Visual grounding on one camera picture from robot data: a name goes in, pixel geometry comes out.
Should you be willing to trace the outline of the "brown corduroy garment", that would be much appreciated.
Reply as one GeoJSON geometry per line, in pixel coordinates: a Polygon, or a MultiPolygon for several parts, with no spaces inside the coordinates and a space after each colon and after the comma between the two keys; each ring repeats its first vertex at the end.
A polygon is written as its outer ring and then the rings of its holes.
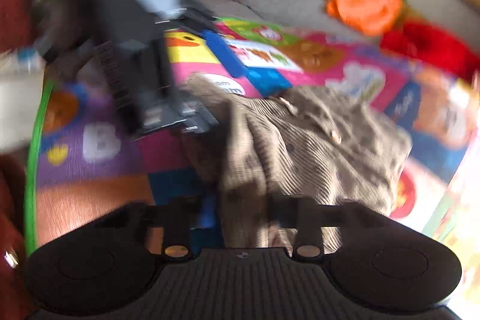
{"type": "Polygon", "coordinates": [[[182,144],[199,177],[217,191],[227,247],[292,248],[295,229],[267,216],[272,195],[360,202],[385,215],[393,210],[413,143],[385,114],[325,86],[252,98],[195,74],[185,89],[217,120],[210,132],[184,136],[182,144]]]}

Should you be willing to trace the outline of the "colourful cartoon play mat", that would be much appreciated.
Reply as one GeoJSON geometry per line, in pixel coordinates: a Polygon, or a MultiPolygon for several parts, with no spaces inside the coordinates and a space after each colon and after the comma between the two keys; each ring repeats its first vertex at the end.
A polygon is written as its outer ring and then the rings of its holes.
{"type": "Polygon", "coordinates": [[[360,202],[479,260],[479,96],[413,58],[321,32],[223,18],[245,71],[205,40],[167,35],[188,118],[131,131],[106,84],[47,82],[25,196],[29,252],[130,202],[199,196],[197,247],[291,248],[266,217],[272,193],[360,202]]]}

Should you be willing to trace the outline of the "red plush cushion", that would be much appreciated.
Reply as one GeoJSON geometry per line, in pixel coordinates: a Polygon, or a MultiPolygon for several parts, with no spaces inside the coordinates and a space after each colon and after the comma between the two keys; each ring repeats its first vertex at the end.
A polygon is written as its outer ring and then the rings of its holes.
{"type": "Polygon", "coordinates": [[[386,32],[380,48],[417,59],[471,82],[479,71],[479,53],[447,30],[425,21],[410,19],[386,32]]]}

